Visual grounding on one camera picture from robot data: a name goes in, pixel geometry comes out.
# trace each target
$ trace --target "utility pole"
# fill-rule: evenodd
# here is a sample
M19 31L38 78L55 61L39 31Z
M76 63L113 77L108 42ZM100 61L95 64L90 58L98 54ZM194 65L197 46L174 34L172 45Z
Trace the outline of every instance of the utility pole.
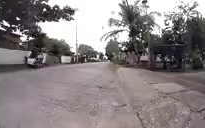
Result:
M78 62L78 40L77 40L77 26L76 26L76 61Z

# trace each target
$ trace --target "shrub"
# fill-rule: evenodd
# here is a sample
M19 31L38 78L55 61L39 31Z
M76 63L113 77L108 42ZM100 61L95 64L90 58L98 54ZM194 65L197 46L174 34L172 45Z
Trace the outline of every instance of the shrub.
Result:
M198 56L193 57L192 68L193 69L202 69L203 68L202 60Z

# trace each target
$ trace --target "roof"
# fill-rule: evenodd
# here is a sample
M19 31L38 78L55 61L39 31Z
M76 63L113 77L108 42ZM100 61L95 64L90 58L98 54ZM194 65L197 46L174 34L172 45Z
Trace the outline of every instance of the roof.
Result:
M8 34L9 32L7 32L6 30L0 29L0 34ZM9 33L11 36L15 36L15 37L22 37L22 35L16 34L16 33Z
M7 39L7 40L16 42L16 43L21 43L22 42L22 40L19 37L12 37L11 35L8 35L8 34L7 35L3 35L2 37Z

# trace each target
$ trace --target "white wall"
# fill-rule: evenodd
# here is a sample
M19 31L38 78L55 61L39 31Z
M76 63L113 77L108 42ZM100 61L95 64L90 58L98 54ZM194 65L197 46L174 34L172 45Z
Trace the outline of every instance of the white wall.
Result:
M62 61L62 63L70 63L71 62L71 56L62 56L61 61Z
M0 48L0 64L23 64L28 51Z

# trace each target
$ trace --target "sidewalk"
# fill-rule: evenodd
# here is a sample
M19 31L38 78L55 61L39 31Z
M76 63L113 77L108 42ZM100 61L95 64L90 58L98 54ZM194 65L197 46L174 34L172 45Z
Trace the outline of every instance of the sidewalk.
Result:
M204 93L143 71L119 68L117 74L129 106L145 128L205 128Z

